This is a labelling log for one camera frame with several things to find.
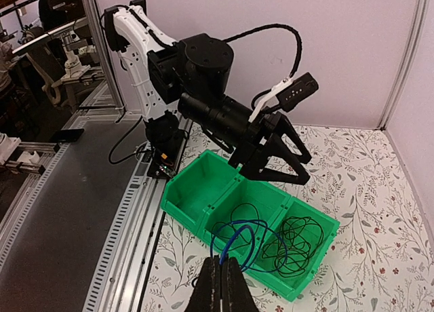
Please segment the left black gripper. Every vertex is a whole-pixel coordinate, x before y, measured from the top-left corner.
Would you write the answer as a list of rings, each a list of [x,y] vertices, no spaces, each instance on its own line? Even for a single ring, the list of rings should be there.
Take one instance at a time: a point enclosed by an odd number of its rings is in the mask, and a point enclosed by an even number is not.
[[[283,135],[295,144],[299,153],[287,146]],[[245,178],[304,185],[309,173],[303,165],[311,159],[290,120],[285,115],[268,114],[249,124],[229,164],[234,168],[241,165],[239,173]]]

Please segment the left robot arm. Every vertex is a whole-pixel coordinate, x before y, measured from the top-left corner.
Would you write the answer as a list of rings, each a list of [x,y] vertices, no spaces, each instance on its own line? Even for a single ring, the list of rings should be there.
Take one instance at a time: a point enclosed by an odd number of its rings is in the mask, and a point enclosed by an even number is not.
[[[319,88],[311,74],[295,75],[301,39],[296,40],[289,75],[244,106],[225,93],[234,60],[230,39],[201,33],[175,40],[149,19],[145,0],[107,8],[100,20],[108,46],[128,72],[140,102],[152,155],[149,176],[175,176],[187,138],[180,128],[184,118],[200,125],[247,179],[308,182],[305,165],[311,154],[287,118]]]

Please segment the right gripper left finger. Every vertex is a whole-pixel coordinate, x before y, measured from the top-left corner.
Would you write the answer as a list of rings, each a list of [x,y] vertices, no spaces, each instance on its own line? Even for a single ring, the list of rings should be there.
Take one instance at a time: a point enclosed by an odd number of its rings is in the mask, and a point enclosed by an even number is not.
[[[220,311],[220,259],[204,260],[188,303],[188,311]]]

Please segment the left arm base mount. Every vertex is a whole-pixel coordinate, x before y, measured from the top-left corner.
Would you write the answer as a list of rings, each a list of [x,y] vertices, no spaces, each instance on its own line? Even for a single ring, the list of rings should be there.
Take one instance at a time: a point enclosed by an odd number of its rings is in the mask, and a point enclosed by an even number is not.
[[[157,149],[153,149],[146,175],[151,178],[169,180],[177,175],[177,171],[174,162],[170,161],[166,154],[160,153]]]

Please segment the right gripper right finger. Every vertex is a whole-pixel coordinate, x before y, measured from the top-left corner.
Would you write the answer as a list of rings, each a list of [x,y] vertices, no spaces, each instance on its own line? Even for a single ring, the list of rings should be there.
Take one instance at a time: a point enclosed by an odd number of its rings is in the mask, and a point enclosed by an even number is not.
[[[236,258],[228,258],[223,263],[223,311],[256,311]]]

